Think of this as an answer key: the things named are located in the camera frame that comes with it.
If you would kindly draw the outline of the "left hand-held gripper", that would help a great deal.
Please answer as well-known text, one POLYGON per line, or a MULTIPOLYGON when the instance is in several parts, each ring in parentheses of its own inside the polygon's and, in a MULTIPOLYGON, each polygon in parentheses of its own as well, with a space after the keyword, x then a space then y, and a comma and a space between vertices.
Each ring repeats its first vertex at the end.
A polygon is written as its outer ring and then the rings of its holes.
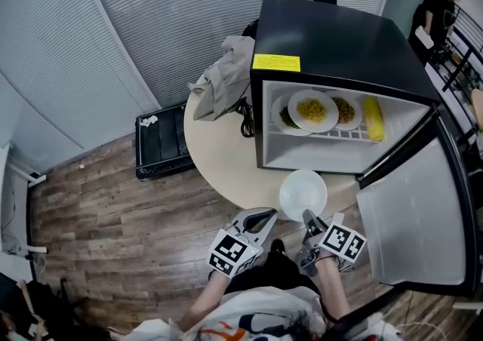
POLYGON ((246 269, 263 253, 263 243, 278 217, 272 207, 256 207, 239 212, 221 229, 212 242, 207 264, 228 278, 246 269))

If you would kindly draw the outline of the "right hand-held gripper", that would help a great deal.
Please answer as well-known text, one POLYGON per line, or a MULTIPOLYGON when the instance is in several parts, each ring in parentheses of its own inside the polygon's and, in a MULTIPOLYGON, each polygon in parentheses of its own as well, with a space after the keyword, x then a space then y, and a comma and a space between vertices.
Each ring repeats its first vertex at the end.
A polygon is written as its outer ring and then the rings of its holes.
POLYGON ((301 274, 315 275, 315 261, 321 250, 326 250, 339 261, 353 264, 366 244, 366 238, 357 231, 343 225, 344 214, 335 213, 325 223, 310 209, 303 212, 306 227, 302 247, 295 257, 301 274))

